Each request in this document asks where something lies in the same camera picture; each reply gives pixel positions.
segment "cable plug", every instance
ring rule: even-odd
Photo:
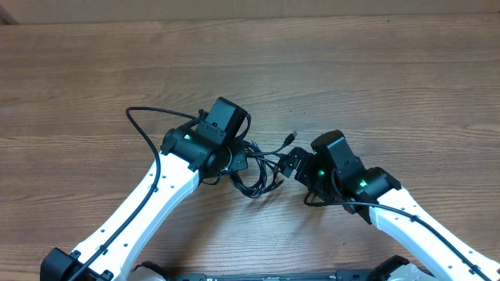
[[[295,141],[295,137],[297,137],[297,131],[294,130],[286,139],[284,139],[283,147],[286,147]]]

